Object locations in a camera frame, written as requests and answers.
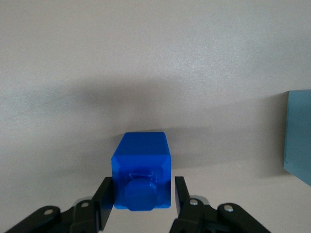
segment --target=light blue box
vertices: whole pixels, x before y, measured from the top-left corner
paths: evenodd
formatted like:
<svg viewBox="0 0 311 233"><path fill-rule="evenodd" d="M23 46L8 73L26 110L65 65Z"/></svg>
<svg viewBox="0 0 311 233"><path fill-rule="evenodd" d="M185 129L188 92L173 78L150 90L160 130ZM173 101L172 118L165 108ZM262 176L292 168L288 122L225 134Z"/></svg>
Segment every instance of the light blue box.
<svg viewBox="0 0 311 233"><path fill-rule="evenodd" d="M311 90L289 92L284 168L311 185Z"/></svg>

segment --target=white table surface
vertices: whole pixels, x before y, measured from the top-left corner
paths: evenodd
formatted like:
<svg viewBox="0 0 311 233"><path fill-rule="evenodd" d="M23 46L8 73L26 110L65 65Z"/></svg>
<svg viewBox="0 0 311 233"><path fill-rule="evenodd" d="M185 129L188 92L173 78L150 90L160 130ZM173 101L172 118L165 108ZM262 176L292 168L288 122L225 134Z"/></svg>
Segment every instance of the white table surface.
<svg viewBox="0 0 311 233"><path fill-rule="evenodd" d="M0 2L0 232L92 196L122 134L164 131L191 194L311 232L282 168L287 91L311 88L311 1ZM106 233L166 233L113 209Z"/></svg>

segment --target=blue object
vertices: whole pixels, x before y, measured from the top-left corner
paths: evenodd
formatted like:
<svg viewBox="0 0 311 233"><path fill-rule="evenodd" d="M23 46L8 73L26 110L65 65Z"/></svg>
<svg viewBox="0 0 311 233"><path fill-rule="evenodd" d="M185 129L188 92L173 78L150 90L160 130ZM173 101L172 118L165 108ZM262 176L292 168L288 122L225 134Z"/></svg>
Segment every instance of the blue object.
<svg viewBox="0 0 311 233"><path fill-rule="evenodd" d="M117 209L170 207L172 165L165 133L124 134L111 165Z"/></svg>
<svg viewBox="0 0 311 233"><path fill-rule="evenodd" d="M311 185L311 90L289 92L284 168Z"/></svg>

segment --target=blue bottle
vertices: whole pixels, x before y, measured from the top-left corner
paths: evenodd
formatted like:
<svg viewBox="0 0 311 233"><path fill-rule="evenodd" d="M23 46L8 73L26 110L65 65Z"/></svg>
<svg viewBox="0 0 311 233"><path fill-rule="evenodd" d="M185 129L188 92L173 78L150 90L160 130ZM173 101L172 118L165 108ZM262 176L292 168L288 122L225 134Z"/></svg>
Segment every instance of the blue bottle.
<svg viewBox="0 0 311 233"><path fill-rule="evenodd" d="M170 207L172 165L165 133L124 134L111 165L117 209Z"/></svg>

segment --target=bolt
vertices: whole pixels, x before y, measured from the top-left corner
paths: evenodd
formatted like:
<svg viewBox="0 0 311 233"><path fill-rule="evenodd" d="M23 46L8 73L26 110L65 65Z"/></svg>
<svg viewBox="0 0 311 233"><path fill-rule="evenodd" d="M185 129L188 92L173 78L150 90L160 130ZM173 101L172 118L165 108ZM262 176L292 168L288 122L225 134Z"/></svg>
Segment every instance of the bolt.
<svg viewBox="0 0 311 233"><path fill-rule="evenodd" d="M224 209L228 212L233 212L233 207L231 205L225 205Z"/></svg>
<svg viewBox="0 0 311 233"><path fill-rule="evenodd" d="M82 208L85 208L85 207L88 207L89 206L89 203L88 202L83 202L82 204L81 204L81 207Z"/></svg>
<svg viewBox="0 0 311 233"><path fill-rule="evenodd" d="M50 215L51 213L53 213L53 210L52 209L48 209L46 211L44 211L44 215Z"/></svg>
<svg viewBox="0 0 311 233"><path fill-rule="evenodd" d="M191 199L190 205L198 205L198 201L196 199Z"/></svg>

